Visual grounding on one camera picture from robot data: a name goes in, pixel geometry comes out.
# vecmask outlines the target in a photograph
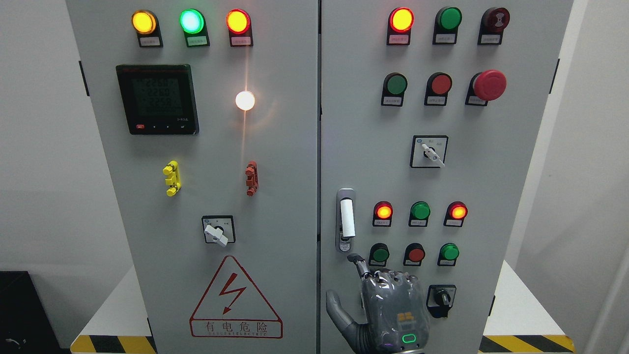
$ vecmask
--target button label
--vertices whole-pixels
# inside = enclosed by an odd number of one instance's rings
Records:
[[[456,33],[443,33],[435,36],[435,43],[454,43],[457,41]]]

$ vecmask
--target electrical hazard warning sign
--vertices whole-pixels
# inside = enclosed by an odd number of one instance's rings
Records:
[[[190,317],[193,337],[282,338],[283,323],[247,271],[225,256]]]

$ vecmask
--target emergency stop button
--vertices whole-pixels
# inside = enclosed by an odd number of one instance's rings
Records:
[[[507,78],[499,70],[487,70],[474,75],[467,92],[466,105],[487,106],[498,99],[507,88]]]

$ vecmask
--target white indicator light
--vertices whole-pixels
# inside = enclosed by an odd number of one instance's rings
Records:
[[[255,96],[249,91],[242,91],[236,95],[236,106],[243,111],[248,111],[255,105]]]

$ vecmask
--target yellow terminal block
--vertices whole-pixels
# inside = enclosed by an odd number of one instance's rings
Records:
[[[166,185],[169,186],[166,191],[166,195],[173,197],[181,189],[181,178],[179,176],[179,163],[172,160],[166,167],[163,168],[162,173],[166,175]]]

